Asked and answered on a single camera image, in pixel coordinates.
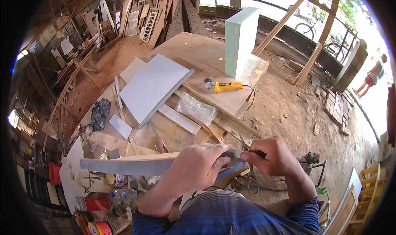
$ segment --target black plastic bag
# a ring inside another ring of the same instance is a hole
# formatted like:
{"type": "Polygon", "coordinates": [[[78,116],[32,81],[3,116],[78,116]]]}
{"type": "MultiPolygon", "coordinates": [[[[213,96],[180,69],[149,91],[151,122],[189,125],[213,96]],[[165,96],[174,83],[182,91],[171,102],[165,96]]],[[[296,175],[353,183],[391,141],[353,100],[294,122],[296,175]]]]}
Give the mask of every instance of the black plastic bag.
{"type": "Polygon", "coordinates": [[[107,117],[110,114],[111,102],[102,98],[100,102],[95,101],[91,110],[91,123],[89,127],[93,131],[102,131],[107,122],[107,117]]]}

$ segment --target forearm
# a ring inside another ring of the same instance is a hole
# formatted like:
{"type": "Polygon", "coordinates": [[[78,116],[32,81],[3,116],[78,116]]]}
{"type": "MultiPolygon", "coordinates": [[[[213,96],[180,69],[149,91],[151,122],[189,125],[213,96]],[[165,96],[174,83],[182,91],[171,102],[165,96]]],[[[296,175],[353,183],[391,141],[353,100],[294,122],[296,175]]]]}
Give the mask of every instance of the forearm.
{"type": "Polygon", "coordinates": [[[162,184],[160,181],[144,195],[139,203],[139,213],[156,218],[168,217],[172,205],[177,198],[173,198],[168,195],[167,191],[163,191],[162,184]]]}
{"type": "Polygon", "coordinates": [[[285,177],[288,186],[290,203],[304,203],[317,197],[315,185],[303,168],[298,168],[293,174],[285,177]]]}

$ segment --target teal foam block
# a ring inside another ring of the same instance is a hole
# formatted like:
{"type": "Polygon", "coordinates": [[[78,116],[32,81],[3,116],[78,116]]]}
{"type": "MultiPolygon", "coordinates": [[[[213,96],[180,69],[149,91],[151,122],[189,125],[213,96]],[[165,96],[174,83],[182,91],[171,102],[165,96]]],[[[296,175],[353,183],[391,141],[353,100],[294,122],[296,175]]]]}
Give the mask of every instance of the teal foam block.
{"type": "Polygon", "coordinates": [[[225,74],[235,79],[254,49],[259,9],[247,7],[225,21],[225,74]]]}

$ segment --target person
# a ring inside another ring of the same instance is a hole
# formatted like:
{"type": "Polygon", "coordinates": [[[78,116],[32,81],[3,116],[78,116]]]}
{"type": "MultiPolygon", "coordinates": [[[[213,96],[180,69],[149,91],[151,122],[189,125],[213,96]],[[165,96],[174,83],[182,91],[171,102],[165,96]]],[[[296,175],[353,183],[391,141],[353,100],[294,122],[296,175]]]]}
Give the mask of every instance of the person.
{"type": "Polygon", "coordinates": [[[253,152],[240,157],[270,176],[285,176],[291,208],[286,217],[251,202],[239,193],[200,191],[210,187],[229,157],[219,156],[232,145],[209,143],[185,147],[159,183],[146,193],[132,219],[138,234],[319,234],[319,200],[314,183],[281,137],[253,140],[253,152]],[[168,215],[176,199],[191,198],[180,208],[180,217],[168,215]]]}
{"type": "Polygon", "coordinates": [[[359,89],[353,89],[353,91],[355,92],[355,94],[359,97],[362,98],[370,89],[370,87],[372,87],[373,85],[376,85],[378,80],[380,78],[382,78],[382,76],[384,75],[384,65],[383,63],[388,61],[388,57],[386,54],[382,54],[381,55],[381,61],[377,61],[375,63],[375,66],[373,67],[373,69],[369,70],[367,72],[367,77],[364,80],[362,86],[359,89]],[[367,88],[364,90],[364,92],[362,94],[359,94],[359,92],[366,86],[367,88]]]}

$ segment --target shorts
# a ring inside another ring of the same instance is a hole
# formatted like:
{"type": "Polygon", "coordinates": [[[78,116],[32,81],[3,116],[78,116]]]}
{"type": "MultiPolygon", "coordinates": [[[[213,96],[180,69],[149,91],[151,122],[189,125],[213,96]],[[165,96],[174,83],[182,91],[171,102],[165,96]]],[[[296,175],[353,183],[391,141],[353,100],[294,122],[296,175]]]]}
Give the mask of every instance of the shorts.
{"type": "Polygon", "coordinates": [[[369,86],[375,85],[375,84],[374,84],[374,81],[373,81],[373,79],[372,79],[372,77],[371,77],[371,74],[369,74],[369,75],[366,77],[365,81],[366,81],[366,83],[367,83],[369,86]]]}

